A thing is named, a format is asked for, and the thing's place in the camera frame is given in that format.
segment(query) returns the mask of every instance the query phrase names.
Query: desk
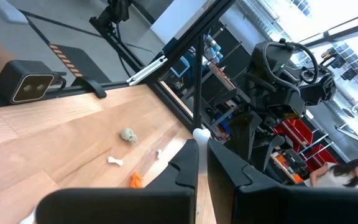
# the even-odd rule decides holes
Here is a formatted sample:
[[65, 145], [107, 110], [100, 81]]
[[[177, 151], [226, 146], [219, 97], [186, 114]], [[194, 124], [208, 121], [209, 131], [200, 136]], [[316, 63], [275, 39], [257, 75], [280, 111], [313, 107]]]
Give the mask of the desk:
[[274, 161], [274, 163], [276, 165], [278, 165], [278, 167], [284, 171], [285, 175], [287, 175], [291, 180], [292, 182], [296, 183], [297, 184], [297, 181], [295, 180], [295, 177], [294, 177], [294, 174], [291, 174], [288, 169], [280, 162], [278, 161], [278, 159], [275, 157], [275, 154], [271, 154], [270, 155], [270, 158], [272, 158], [272, 160]]
[[[145, 85], [0, 108], [0, 223], [19, 223], [48, 193], [67, 187], [144, 185], [164, 170], [191, 134]], [[138, 142], [119, 137], [129, 127]], [[163, 158], [157, 160], [157, 150]], [[108, 156], [124, 160], [118, 167]], [[208, 180], [199, 178], [198, 222], [213, 223]]]

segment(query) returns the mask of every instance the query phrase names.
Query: woman's hair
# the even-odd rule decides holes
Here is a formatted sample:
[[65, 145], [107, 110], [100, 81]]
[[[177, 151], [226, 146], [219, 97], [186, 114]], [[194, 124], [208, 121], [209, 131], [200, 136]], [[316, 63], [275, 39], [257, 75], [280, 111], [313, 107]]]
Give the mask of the woman's hair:
[[[358, 159], [354, 159], [352, 161], [349, 161], [347, 164], [339, 164], [334, 165], [329, 170], [331, 170], [334, 174], [334, 176], [341, 176], [341, 175], [348, 175], [354, 169], [358, 167]], [[347, 184], [344, 184], [345, 187], [355, 187], [358, 184], [358, 176], [354, 176]]]

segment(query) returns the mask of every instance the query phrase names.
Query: black clamp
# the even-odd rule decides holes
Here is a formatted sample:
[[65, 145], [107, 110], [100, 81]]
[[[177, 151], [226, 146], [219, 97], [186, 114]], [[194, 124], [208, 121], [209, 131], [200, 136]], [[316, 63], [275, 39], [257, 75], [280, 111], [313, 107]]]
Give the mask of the black clamp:
[[53, 80], [51, 85], [60, 85], [59, 89], [64, 89], [66, 87], [67, 81], [65, 78], [63, 78], [64, 76], [66, 76], [67, 73], [66, 72], [54, 72], [53, 73]]
[[89, 77], [76, 77], [72, 86], [82, 86], [86, 89], [90, 89], [99, 99], [105, 98], [107, 96], [107, 93], [100, 86], [100, 84]]

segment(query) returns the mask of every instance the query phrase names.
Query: wire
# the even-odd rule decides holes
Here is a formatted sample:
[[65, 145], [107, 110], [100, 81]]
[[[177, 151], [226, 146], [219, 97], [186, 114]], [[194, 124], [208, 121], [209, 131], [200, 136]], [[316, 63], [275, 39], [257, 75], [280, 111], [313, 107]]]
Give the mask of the wire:
[[260, 85], [262, 87], [264, 87], [268, 92], [270, 93], [274, 93], [276, 92], [276, 88], [274, 88], [274, 86], [268, 82], [266, 82], [265, 80], [256, 77], [255, 75], [251, 75], [249, 73], [244, 72], [243, 75], [247, 78], [249, 78], [252, 82], [254, 82], [257, 85]]
[[[118, 40], [119, 40], [120, 42], [122, 42], [122, 41], [121, 41], [121, 32], [120, 32], [120, 30], [119, 30], [119, 25], [118, 25], [118, 24], [116, 24], [116, 30], [117, 30]], [[124, 62], [122, 61], [122, 57], [121, 57], [119, 54], [118, 54], [118, 59], [119, 59], [119, 61], [121, 62], [122, 68], [124, 69], [125, 73], [127, 73], [127, 76], [128, 76], [129, 78], [132, 77], [131, 74], [128, 72], [128, 69], [127, 69], [127, 67], [125, 66]]]
[[311, 51], [305, 47], [303, 44], [299, 44], [299, 43], [291, 43], [292, 45], [294, 45], [295, 47], [298, 47], [300, 49], [302, 49], [303, 51], [306, 52], [307, 55], [309, 55], [312, 63], [313, 63], [313, 67], [314, 67], [314, 74], [313, 74], [313, 79], [312, 80], [306, 80], [304, 73], [302, 72], [300, 75], [300, 78], [302, 81], [304, 81], [307, 84], [313, 84], [317, 81], [318, 78], [318, 63], [316, 58], [314, 57], [313, 53], [311, 53]]
[[281, 43], [277, 43], [277, 42], [268, 42], [264, 45], [264, 47], [262, 48], [262, 61], [264, 63], [264, 67], [266, 69], [266, 72], [279, 84], [283, 85], [283, 86], [287, 86], [293, 90], [295, 90], [299, 95], [300, 95], [300, 90], [299, 88], [292, 84], [292, 83], [289, 83], [285, 80], [282, 80], [281, 78], [278, 78], [276, 75], [274, 75], [272, 69], [270, 69], [270, 66], [269, 66], [269, 62], [267, 61], [267, 48], [270, 47], [270, 46], [274, 46], [274, 47], [287, 47], [286, 44], [281, 44]]

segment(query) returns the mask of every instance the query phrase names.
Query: orange toy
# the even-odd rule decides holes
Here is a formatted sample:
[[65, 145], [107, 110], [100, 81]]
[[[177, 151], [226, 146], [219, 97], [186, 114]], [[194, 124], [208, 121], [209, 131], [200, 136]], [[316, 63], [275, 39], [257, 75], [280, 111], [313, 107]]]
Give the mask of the orange toy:
[[303, 182], [303, 179], [298, 174], [294, 175], [294, 179], [296, 180], [297, 183], [302, 183]]
[[140, 176], [140, 174], [138, 172], [134, 172], [134, 174], [132, 174], [131, 178], [132, 178], [131, 184], [130, 184], [131, 188], [134, 188], [134, 189], [143, 188], [143, 178]]

